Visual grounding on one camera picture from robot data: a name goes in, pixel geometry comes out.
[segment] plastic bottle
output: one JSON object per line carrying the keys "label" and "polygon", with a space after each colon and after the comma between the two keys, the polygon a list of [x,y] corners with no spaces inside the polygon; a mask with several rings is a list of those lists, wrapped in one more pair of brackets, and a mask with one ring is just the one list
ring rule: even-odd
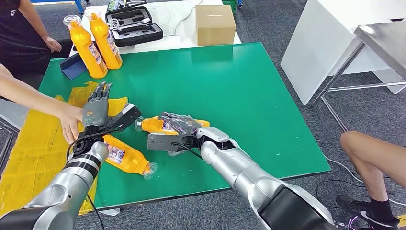
{"label": "plastic bottle", "polygon": [[79,16],[66,16],[64,24],[69,28],[70,39],[78,50],[86,68],[89,70],[90,76],[93,78],[104,78],[107,74],[106,64],[91,41],[91,35],[80,24]]}
{"label": "plastic bottle", "polygon": [[146,180],[154,176],[158,168],[157,164],[147,161],[140,151],[111,135],[106,135],[103,138],[104,143],[109,148],[109,158],[106,160],[108,163],[126,173],[143,175]]}
{"label": "plastic bottle", "polygon": [[[204,120],[197,120],[202,127],[209,127],[210,122]],[[146,131],[149,133],[162,133],[166,135],[177,135],[178,132],[173,130],[164,120],[158,120],[158,116],[152,118],[139,117],[135,122],[135,129],[137,131]]]}
{"label": "plastic bottle", "polygon": [[100,17],[100,10],[87,8],[85,15],[90,21],[90,30],[108,69],[118,69],[123,64],[118,49],[110,34],[109,26]]}

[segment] bottle label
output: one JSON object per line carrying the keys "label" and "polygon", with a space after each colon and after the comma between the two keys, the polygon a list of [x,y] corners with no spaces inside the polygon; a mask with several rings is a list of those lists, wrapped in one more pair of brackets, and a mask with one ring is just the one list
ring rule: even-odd
{"label": "bottle label", "polygon": [[99,65],[103,60],[100,56],[99,51],[97,50],[96,46],[93,43],[89,46],[89,50],[93,55],[94,59],[96,60],[97,64]]}
{"label": "bottle label", "polygon": [[107,35],[107,42],[109,43],[109,46],[112,49],[113,53],[116,54],[117,53],[117,47],[115,46],[115,43],[114,43],[110,33],[109,33],[109,35]]}
{"label": "bottle label", "polygon": [[107,42],[109,43],[109,46],[110,46],[110,48],[112,49],[112,51],[113,51],[113,53],[114,53],[114,56],[115,56],[115,59],[117,60],[117,62],[118,62],[118,63],[121,63],[121,62],[122,62],[121,56],[120,56],[120,54],[118,53],[117,46],[115,45],[114,40],[112,39],[112,36],[110,35],[110,33],[109,33],[109,35],[107,36]]}
{"label": "bottle label", "polygon": [[162,130],[163,131],[167,131],[167,132],[176,132],[170,125],[168,122],[164,121],[164,123],[162,124]]}
{"label": "bottle label", "polygon": [[105,142],[107,148],[109,149],[109,160],[119,164],[123,160],[125,151],[117,148],[116,146],[111,146],[109,143]]}

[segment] black shirt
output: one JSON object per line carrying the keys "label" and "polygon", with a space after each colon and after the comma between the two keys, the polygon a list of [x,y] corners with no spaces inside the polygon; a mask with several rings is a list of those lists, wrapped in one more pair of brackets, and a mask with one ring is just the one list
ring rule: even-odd
{"label": "black shirt", "polygon": [[19,7],[20,0],[0,0],[0,61],[13,75],[45,73],[51,50]]}

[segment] chair leg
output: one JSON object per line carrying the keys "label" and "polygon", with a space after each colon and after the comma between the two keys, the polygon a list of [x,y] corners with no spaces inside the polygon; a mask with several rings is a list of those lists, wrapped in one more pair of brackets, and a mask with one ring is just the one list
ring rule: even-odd
{"label": "chair leg", "polygon": [[85,11],[84,11],[84,9],[83,9],[83,7],[82,7],[82,3],[81,3],[81,2],[82,2],[81,0],[75,0],[76,6],[77,6],[78,9],[79,9],[79,13],[83,14]]}

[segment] metal table leg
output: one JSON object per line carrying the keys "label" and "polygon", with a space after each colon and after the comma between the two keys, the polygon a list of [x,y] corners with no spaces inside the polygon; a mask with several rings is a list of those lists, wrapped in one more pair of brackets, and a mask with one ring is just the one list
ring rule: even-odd
{"label": "metal table leg", "polygon": [[312,102],[312,106],[315,106],[315,104],[318,102],[318,100],[324,96],[328,92],[328,90],[336,83],[338,78],[342,75],[342,73],[350,66],[351,62],[357,57],[357,55],[362,51],[362,49],[365,47],[365,43],[361,42],[358,44],[358,46],[355,48],[355,50],[351,53],[351,55],[347,58],[347,60],[344,62],[344,64],[340,67],[340,69],[337,71],[336,74],[334,74],[333,78],[328,82],[328,84],[324,87],[324,89],[321,91],[321,93],[314,99]]}
{"label": "metal table leg", "polygon": [[326,105],[326,107],[330,111],[330,113],[333,115],[334,119],[337,121],[338,125],[343,130],[343,132],[348,132],[347,127],[345,127],[344,123],[342,122],[340,117],[337,115],[336,111],[334,111],[333,107],[331,107],[330,103],[328,103],[327,99],[324,96],[321,96],[320,98],[323,101],[323,103]]}

